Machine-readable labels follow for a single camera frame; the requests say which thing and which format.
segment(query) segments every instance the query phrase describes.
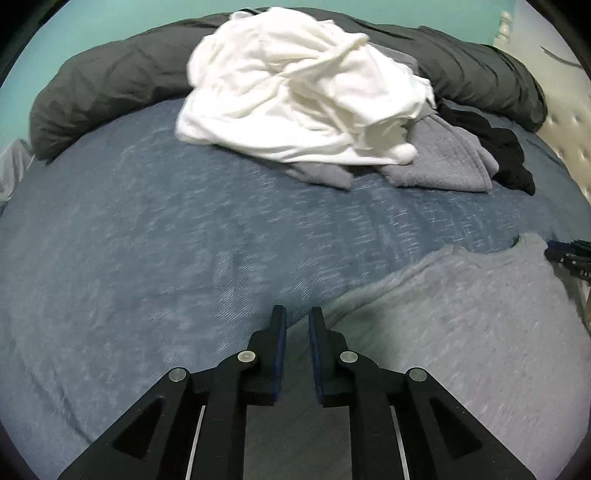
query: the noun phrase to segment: wrinkled blue fabric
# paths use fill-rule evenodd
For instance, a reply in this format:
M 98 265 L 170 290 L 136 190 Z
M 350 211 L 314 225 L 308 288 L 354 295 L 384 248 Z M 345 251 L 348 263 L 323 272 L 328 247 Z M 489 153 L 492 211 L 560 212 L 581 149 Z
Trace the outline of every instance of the wrinkled blue fabric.
M 182 100 L 35 163 L 0 218 L 0 421 L 41 480 L 174 366 L 245 346 L 273 304 L 290 321 L 444 244 L 492 252 L 520 232 L 591 239 L 587 201 L 537 137 L 505 119 L 534 197 L 310 186 L 174 137 Z

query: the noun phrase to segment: tufted headboard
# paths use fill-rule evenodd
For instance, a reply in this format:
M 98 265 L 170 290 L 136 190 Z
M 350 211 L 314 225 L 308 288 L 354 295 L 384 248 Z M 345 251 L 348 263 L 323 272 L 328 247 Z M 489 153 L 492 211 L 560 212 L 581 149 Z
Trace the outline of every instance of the tufted headboard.
M 503 12 L 494 46 L 523 62 L 541 85 L 548 117 L 538 136 L 591 203 L 591 80 L 556 29 L 525 0 Z

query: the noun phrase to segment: green wall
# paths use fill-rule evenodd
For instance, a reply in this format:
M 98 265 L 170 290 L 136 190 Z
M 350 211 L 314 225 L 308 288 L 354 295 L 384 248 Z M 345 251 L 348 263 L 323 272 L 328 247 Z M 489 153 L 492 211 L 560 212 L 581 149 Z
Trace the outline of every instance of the green wall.
M 428 25 L 462 40 L 492 43 L 501 11 L 513 12 L 514 0 L 278 0 L 274 5 L 340 11 L 374 23 Z M 0 149 L 28 137 L 35 96 L 76 53 L 182 18 L 251 6 L 238 0 L 70 0 L 33 37 L 0 87 Z

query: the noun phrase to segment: fitted sheet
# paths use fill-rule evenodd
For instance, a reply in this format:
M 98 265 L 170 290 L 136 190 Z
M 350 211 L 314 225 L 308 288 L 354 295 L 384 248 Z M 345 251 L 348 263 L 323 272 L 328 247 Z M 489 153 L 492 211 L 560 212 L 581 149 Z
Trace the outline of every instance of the fitted sheet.
M 350 192 L 305 185 L 176 140 L 181 105 L 131 113 L 35 163 L 0 218 L 0 421 L 41 480 L 170 368 L 210 368 L 245 346 L 275 303 L 292 325 L 444 244 L 591 238 L 564 165 L 507 119 L 486 116 L 516 132 L 533 197 L 395 189 L 377 173 Z

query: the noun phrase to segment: gray sweater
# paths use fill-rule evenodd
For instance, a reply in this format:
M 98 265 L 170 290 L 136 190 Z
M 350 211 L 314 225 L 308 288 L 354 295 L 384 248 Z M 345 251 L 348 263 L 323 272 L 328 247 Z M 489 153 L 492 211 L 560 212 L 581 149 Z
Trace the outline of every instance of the gray sweater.
M 379 366 L 424 367 L 538 480 L 556 478 L 587 430 L 591 340 L 545 242 L 474 254 L 447 245 L 323 308 Z M 347 409 L 314 397 L 307 322 L 288 334 L 284 390 L 249 415 L 246 479 L 350 478 Z

